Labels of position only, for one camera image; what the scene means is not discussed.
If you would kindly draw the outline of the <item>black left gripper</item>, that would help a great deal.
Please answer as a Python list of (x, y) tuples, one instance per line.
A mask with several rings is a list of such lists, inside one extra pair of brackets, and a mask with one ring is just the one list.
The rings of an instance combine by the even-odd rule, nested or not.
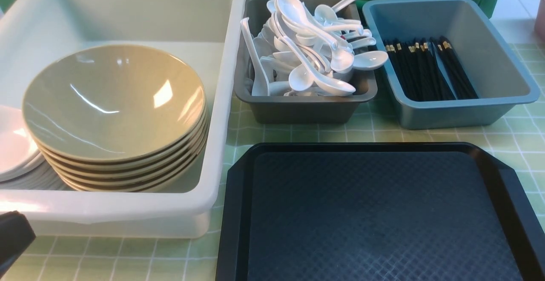
[(33, 243), (36, 234), (26, 216), (18, 211), (0, 215), (0, 276), (3, 277), (15, 261)]

